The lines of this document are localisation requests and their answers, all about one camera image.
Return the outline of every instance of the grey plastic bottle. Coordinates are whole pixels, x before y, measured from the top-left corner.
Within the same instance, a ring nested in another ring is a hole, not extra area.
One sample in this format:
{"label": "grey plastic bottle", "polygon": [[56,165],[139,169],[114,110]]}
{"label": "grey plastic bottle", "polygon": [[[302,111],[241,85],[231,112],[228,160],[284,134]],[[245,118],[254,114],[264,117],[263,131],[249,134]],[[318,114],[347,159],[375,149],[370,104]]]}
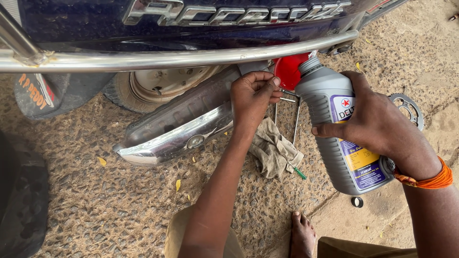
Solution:
{"label": "grey plastic bottle", "polygon": [[[345,123],[354,112],[355,94],[348,77],[324,67],[313,56],[298,67],[295,92],[307,102],[312,126]],[[352,142],[316,137],[330,180],[339,192],[360,195],[393,179],[394,163]]]}

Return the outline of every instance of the wheel rim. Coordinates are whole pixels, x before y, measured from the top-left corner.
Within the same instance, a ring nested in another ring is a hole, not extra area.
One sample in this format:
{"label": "wheel rim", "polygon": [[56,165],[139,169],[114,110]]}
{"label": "wheel rim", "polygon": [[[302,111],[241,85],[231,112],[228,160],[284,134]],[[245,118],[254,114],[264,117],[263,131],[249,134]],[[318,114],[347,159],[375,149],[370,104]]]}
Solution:
{"label": "wheel rim", "polygon": [[220,66],[129,72],[129,88],[139,101],[163,104],[197,86]]}

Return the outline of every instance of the dirty rag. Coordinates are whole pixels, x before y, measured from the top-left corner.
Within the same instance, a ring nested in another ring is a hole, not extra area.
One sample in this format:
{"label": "dirty rag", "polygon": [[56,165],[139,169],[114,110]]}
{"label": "dirty rag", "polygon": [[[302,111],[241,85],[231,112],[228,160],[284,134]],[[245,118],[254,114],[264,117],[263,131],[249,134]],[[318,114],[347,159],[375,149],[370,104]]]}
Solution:
{"label": "dirty rag", "polygon": [[258,126],[249,152],[257,157],[257,167],[260,168],[259,172],[265,178],[275,178],[279,181],[284,169],[290,173],[295,171],[287,160],[293,166],[298,167],[304,157],[289,140],[280,134],[271,118],[263,119]]}

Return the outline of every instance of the orange thread bracelet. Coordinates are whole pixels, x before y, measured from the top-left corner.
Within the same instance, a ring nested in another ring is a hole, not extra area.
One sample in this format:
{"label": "orange thread bracelet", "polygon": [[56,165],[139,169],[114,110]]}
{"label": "orange thread bracelet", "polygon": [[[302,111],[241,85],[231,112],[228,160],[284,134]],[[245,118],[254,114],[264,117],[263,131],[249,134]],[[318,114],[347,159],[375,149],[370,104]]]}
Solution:
{"label": "orange thread bracelet", "polygon": [[418,182],[412,177],[402,175],[397,166],[395,166],[393,172],[394,177],[403,184],[413,187],[425,189],[440,189],[448,187],[453,184],[453,172],[440,157],[438,157],[438,159],[442,163],[442,170],[438,175],[431,179],[426,179]]}

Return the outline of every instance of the yellow leaf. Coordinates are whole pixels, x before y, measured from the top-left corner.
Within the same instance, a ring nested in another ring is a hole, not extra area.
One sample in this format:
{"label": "yellow leaf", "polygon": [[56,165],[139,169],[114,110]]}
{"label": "yellow leaf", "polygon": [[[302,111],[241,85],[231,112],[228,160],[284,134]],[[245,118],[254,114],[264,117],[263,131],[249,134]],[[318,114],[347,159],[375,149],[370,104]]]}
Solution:
{"label": "yellow leaf", "polygon": [[97,157],[99,159],[99,162],[101,163],[101,165],[103,167],[105,167],[105,165],[107,165],[107,161],[105,161],[105,159],[101,158],[101,157]]}
{"label": "yellow leaf", "polygon": [[177,188],[177,191],[176,191],[176,192],[178,192],[178,191],[179,191],[179,188],[180,188],[180,179],[177,180],[177,182],[175,182],[175,187]]}

